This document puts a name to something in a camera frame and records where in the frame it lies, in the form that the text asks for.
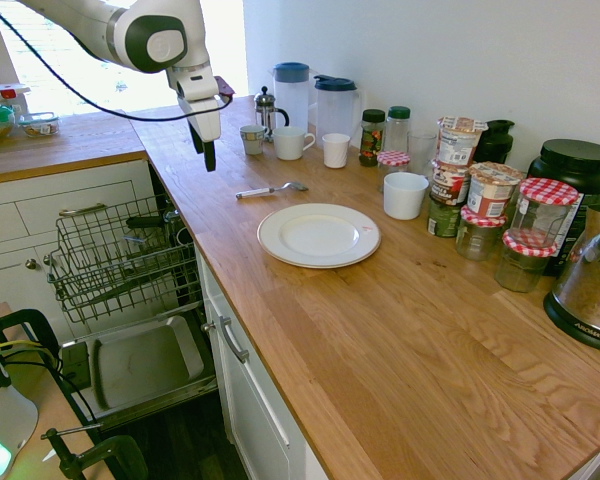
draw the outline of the wooden floor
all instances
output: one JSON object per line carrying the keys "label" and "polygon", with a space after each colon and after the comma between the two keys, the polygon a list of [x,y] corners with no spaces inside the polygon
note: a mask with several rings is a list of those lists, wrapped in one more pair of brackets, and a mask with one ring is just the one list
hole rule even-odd
{"label": "wooden floor", "polygon": [[131,435],[149,480],[248,480],[224,431],[218,392],[105,432]]}

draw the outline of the red gingham lid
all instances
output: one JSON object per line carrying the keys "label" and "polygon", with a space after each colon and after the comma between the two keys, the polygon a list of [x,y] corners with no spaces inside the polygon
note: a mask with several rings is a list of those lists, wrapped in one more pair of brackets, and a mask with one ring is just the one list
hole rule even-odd
{"label": "red gingham lid", "polygon": [[507,222],[507,217],[505,215],[502,215],[501,217],[481,217],[473,213],[467,205],[462,207],[460,215],[462,215],[462,218],[467,222],[479,227],[501,227]]}
{"label": "red gingham lid", "polygon": [[502,235],[502,241],[514,252],[521,253],[527,257],[550,257],[558,250],[557,243],[554,243],[547,248],[529,247],[522,243],[518,243],[511,237],[509,230],[504,232],[504,235]]}
{"label": "red gingham lid", "polygon": [[520,183],[520,193],[545,205],[572,205],[578,199],[575,188],[550,178],[527,178]]}
{"label": "red gingham lid", "polygon": [[386,152],[378,153],[378,163],[389,165],[390,167],[399,167],[406,165],[411,161],[409,155],[397,150],[387,150]]}

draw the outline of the plastic pitcher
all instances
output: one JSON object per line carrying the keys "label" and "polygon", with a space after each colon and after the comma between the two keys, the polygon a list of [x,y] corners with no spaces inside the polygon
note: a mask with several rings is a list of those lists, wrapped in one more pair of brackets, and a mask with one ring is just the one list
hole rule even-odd
{"label": "plastic pitcher", "polygon": [[353,80],[327,75],[316,75],[314,78],[318,91],[316,145],[322,148],[322,136],[327,133],[353,136],[358,124],[354,118],[354,106],[359,95]]}
{"label": "plastic pitcher", "polygon": [[[309,127],[309,66],[298,62],[278,63],[273,67],[273,92],[276,106],[289,115],[289,125]],[[276,127],[284,126],[284,119],[276,118]]]}

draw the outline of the wire rack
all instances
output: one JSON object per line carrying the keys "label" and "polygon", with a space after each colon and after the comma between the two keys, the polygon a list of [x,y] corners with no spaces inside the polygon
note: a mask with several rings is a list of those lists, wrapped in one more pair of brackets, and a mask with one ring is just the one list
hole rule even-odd
{"label": "wire rack", "polygon": [[192,243],[166,197],[150,197],[56,222],[49,283],[69,320],[152,305],[169,311],[201,298]]}

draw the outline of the window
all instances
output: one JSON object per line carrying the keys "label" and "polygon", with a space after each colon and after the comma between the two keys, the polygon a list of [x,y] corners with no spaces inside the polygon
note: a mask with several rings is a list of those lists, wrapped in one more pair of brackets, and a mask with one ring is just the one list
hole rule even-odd
{"label": "window", "polygon": [[[201,3],[214,74],[244,95],[247,79],[242,0]],[[98,105],[134,111],[177,104],[165,72],[145,74],[98,61],[64,29],[18,2],[0,0],[0,13],[71,86]],[[19,81],[32,90],[27,96],[30,111],[72,115],[95,110],[62,86],[1,21],[0,32]]]}

